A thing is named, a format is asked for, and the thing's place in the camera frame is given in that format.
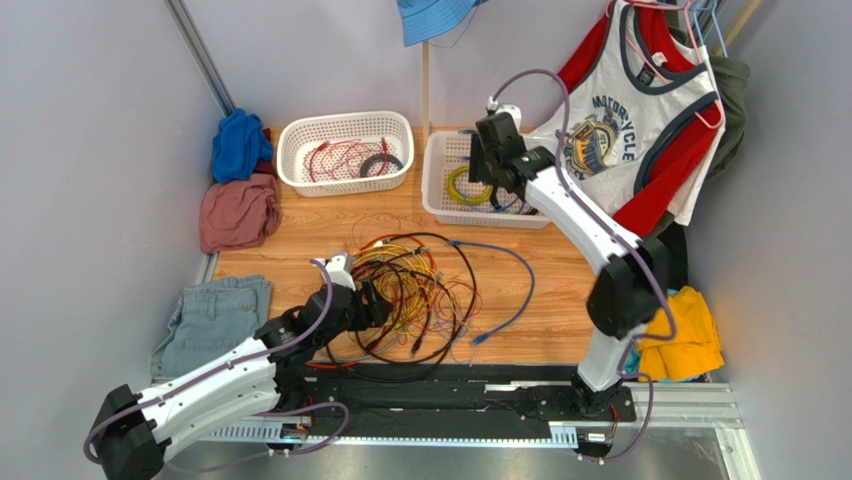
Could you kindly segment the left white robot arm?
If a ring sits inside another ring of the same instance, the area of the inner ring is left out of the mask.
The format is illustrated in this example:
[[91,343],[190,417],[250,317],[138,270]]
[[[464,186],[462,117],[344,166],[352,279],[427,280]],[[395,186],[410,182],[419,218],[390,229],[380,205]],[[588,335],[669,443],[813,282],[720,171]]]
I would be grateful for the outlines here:
[[308,401],[302,369],[337,336],[384,326],[394,304],[373,281],[353,278],[350,255],[312,263],[324,284],[303,305],[183,376],[108,393],[84,440],[85,457],[109,479],[152,479],[190,445],[250,416],[347,415],[339,401]]

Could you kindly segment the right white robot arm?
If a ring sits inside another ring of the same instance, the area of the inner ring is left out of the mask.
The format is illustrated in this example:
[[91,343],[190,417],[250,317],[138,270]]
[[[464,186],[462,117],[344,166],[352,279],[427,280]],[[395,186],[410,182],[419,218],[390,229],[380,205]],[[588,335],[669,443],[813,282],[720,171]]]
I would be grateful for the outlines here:
[[471,180],[502,188],[547,217],[596,275],[586,302],[593,335],[571,377],[575,408],[590,415],[605,409],[629,379],[626,360],[657,311],[670,310],[666,248],[618,224],[570,179],[565,126],[556,147],[531,148],[519,131],[518,107],[491,96],[486,112],[471,143]]

